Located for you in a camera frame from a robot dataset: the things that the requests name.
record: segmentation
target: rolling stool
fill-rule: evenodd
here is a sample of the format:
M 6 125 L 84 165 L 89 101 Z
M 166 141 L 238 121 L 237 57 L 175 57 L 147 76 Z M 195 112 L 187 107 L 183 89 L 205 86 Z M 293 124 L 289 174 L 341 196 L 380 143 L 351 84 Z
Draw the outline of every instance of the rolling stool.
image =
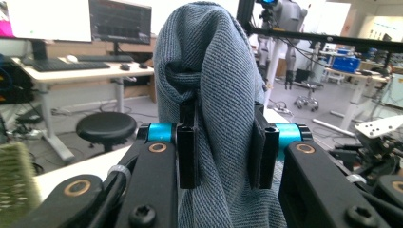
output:
M 100 112 L 81 119 L 76 126 L 77 135 L 91 143 L 102 144 L 104 152 L 123 144 L 136 130 L 136 121 L 120 112 Z
M 295 101 L 294 105 L 296 105 L 299 109 L 302 109 L 302 105 L 312 105 L 311 111 L 316 111 L 319 109 L 319 102 L 317 99 L 312 97 L 312 93 L 315 92 L 315 89 L 323 88 L 323 84 L 311 81 L 303 81 L 302 84 L 309 88 L 308 97 L 299 96 Z

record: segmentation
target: keyboard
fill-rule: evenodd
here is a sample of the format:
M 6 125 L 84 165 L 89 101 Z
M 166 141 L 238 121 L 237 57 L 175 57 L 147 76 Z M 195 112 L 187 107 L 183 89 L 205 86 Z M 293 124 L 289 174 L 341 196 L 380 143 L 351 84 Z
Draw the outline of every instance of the keyboard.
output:
M 78 62 L 110 62 L 131 63 L 133 58 L 129 55 L 76 55 Z
M 68 64 L 63 61 L 45 60 L 45 61 L 32 61 L 29 63 L 38 72 L 51 72 L 51 71 L 66 71 L 66 70 L 84 70 L 84 69 L 102 69 L 110 68 L 105 63 L 74 63 Z

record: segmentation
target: blue cloth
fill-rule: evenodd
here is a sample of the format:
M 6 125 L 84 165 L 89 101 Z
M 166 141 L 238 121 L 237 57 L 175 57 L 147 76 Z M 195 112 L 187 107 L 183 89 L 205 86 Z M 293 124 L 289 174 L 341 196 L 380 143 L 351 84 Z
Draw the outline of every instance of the blue cloth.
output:
M 154 52 L 160 122 L 177 123 L 179 105 L 197 96 L 201 185 L 180 201 L 180 227 L 281 227 L 281 168 L 271 190 L 251 190 L 247 154 L 254 101 L 263 101 L 247 37 L 214 3 L 176 9 L 161 29 Z

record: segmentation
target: computer monitor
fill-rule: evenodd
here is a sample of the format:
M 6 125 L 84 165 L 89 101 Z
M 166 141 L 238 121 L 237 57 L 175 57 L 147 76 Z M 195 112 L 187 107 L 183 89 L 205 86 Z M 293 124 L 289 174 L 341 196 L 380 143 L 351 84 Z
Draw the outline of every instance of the computer monitor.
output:
M 93 41 L 149 45 L 151 7 L 126 1 L 89 0 Z
M 0 0 L 0 38 L 31 40 L 35 59 L 44 40 L 90 42 L 88 0 Z

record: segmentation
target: denim cloth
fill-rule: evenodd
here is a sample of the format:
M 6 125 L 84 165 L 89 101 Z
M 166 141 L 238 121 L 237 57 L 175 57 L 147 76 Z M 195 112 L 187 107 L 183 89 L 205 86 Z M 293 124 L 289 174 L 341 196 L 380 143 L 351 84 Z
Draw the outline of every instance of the denim cloth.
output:
M 185 190 L 179 227 L 281 227 L 281 163 L 271 190 L 251 190 L 247 155 L 254 101 L 263 81 L 248 39 L 221 6 L 198 2 L 176 9 L 154 52 L 160 122 L 178 123 L 182 102 L 199 100 L 201 185 Z

